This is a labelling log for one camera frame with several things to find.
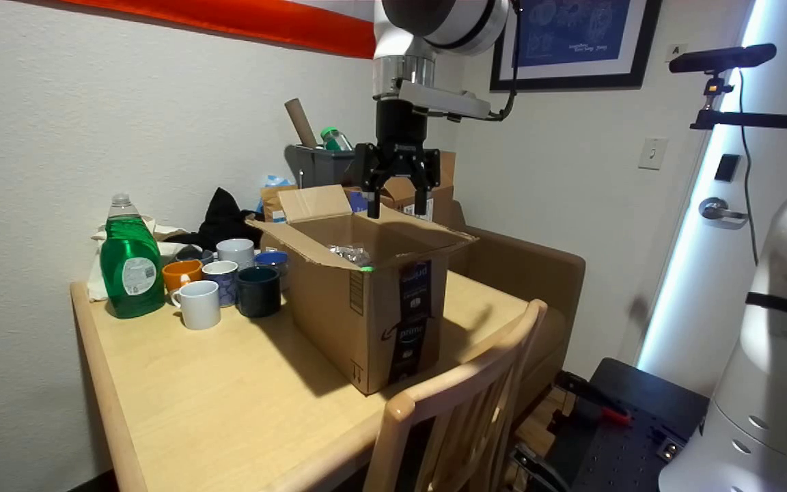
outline wooden table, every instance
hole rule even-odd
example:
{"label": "wooden table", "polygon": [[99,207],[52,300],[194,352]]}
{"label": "wooden table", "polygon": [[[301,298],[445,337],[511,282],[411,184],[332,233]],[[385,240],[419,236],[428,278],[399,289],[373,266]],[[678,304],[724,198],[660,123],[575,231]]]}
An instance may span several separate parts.
{"label": "wooden table", "polygon": [[[205,331],[175,308],[118,320],[72,302],[122,492],[302,489],[368,462],[389,388],[364,396],[281,314],[234,307]],[[435,372],[468,360],[527,303],[449,272]],[[419,374],[404,384],[431,374]]]}

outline mug handle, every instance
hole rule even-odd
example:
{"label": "mug handle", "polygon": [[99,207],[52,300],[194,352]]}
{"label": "mug handle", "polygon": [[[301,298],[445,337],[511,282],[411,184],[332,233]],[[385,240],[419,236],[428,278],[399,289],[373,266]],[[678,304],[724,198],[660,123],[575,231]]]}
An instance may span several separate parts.
{"label": "mug handle", "polygon": [[172,300],[172,304],[175,305],[175,308],[181,309],[181,289],[170,292],[169,298]]}

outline cardboard tube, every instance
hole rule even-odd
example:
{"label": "cardboard tube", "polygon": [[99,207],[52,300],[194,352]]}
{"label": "cardboard tube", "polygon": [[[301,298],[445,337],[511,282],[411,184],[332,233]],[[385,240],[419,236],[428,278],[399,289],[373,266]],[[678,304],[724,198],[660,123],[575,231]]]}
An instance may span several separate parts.
{"label": "cardboard tube", "polygon": [[293,127],[296,128],[296,134],[299,136],[300,142],[304,146],[309,147],[309,149],[314,149],[318,146],[318,140],[315,140],[315,133],[309,124],[309,118],[305,116],[305,111],[303,111],[299,98],[288,100],[284,103],[284,108],[287,109],[287,114],[290,115],[290,121],[293,122]]}

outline blue poster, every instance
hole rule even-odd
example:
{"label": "blue poster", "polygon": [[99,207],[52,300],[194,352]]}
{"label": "blue poster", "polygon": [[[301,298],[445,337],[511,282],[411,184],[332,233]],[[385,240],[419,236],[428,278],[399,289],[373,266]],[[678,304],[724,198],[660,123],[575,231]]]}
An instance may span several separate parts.
{"label": "blue poster", "polygon": [[630,3],[523,0],[519,66],[617,59]]}

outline white mug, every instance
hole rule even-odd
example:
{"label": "white mug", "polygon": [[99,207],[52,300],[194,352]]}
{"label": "white mug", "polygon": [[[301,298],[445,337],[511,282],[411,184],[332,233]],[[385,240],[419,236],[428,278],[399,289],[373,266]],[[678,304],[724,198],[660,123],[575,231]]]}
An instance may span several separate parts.
{"label": "white mug", "polygon": [[172,304],[181,310],[184,326],[191,330],[204,330],[221,321],[221,302],[218,284],[210,280],[197,280],[173,290]]}
{"label": "white mug", "polygon": [[250,239],[228,239],[218,243],[218,259],[237,262],[238,270],[253,266],[253,241]]}

